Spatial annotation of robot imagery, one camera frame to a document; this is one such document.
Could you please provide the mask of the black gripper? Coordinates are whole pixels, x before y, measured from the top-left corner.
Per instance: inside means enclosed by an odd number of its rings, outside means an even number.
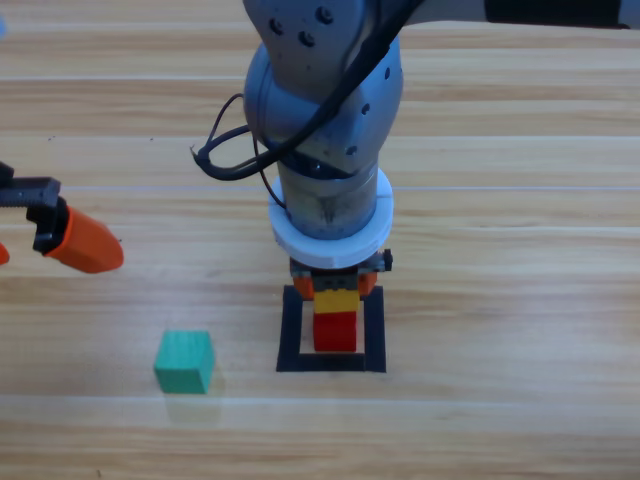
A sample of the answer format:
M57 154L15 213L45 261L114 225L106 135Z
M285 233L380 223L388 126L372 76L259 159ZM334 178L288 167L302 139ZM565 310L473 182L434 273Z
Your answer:
M391 271L392 265L390 249L376 252L366 260L345 268L320 269L293 259L289 262L293 286L304 300L312 300L314 293L327 290L357 290L360 295L369 295L378 274Z
M124 253L119 239L104 223L69 206L59 193L58 180L15 177L14 169L1 163L0 207L28 208L26 218L36 225L35 251L87 274L120 268ZM0 265L8 262L9 252L0 244Z

